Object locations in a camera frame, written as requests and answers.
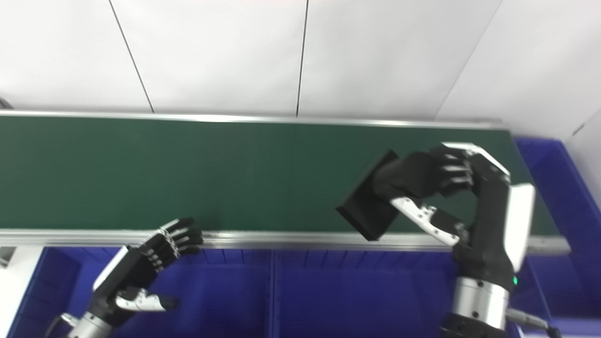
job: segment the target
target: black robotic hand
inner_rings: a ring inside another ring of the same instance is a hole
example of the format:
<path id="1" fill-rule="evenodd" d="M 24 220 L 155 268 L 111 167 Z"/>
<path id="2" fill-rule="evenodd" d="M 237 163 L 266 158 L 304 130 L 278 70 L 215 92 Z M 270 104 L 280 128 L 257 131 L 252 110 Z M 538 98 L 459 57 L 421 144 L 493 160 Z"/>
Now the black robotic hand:
<path id="1" fill-rule="evenodd" d="M 448 197 L 473 185 L 469 152 L 445 145 L 391 160 L 374 175 L 376 193 L 388 198 Z"/>
<path id="2" fill-rule="evenodd" d="M 192 218 L 171 221 L 137 247 L 122 247 L 94 282 L 87 312 L 72 323 L 68 337 L 103 338 L 136 312 L 175 308 L 177 299 L 149 295 L 146 288 L 181 255 L 199 252 L 202 234 L 193 223 Z"/>

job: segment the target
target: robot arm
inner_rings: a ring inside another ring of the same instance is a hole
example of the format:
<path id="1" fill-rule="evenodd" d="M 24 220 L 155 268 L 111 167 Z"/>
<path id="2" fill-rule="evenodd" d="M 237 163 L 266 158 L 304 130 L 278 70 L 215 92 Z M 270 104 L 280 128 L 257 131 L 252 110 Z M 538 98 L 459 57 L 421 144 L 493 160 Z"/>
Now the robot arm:
<path id="1" fill-rule="evenodd" d="M 174 309 L 177 299 L 149 295 L 146 288 L 181 255 L 200 250 L 203 239 L 193 223 L 192 218 L 171 221 L 137 247 L 122 247 L 96 278 L 84 316 L 63 315 L 73 327 L 67 338 L 105 338 L 136 312 Z"/>
<path id="2" fill-rule="evenodd" d="M 470 190 L 478 197 L 467 230 L 422 198 Z M 530 233 L 535 189 L 512 185 L 509 171 L 481 147 L 443 143 L 400 159 L 389 152 L 337 210 L 368 240 L 382 236 L 400 212 L 452 247 L 459 266 L 453 309 L 443 337 L 505 337 L 505 311 Z"/>

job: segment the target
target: blue plastic crate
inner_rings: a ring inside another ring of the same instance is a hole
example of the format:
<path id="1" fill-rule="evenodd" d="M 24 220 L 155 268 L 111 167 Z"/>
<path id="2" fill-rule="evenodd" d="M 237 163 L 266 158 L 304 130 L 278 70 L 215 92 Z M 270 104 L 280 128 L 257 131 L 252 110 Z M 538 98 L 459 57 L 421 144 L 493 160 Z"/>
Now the blue plastic crate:
<path id="1" fill-rule="evenodd" d="M 564 333 L 599 335 L 599 210 L 560 142 L 516 144 L 573 253 L 529 257 L 512 306 Z M 56 315 L 83 314 L 94 279 L 116 251 L 45 249 L 9 337 L 38 337 Z M 449 253 L 203 250 L 151 288 L 178 296 L 179 309 L 136 315 L 113 337 L 434 338 L 453 288 Z M 517 337 L 514 326 L 507 330 Z"/>

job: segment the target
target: white wall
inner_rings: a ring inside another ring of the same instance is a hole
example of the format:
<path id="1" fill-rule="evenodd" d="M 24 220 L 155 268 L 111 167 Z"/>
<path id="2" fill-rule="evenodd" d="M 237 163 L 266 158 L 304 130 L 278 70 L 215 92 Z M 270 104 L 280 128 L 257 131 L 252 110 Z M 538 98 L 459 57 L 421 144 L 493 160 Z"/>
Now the white wall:
<path id="1" fill-rule="evenodd" d="M 0 269 L 0 337 L 7 336 L 43 247 L 18 247 L 6 269 Z"/>
<path id="2" fill-rule="evenodd" d="M 0 96 L 17 109 L 486 119 L 562 140 L 601 109 L 597 0 L 7 0 L 0 11 Z"/>

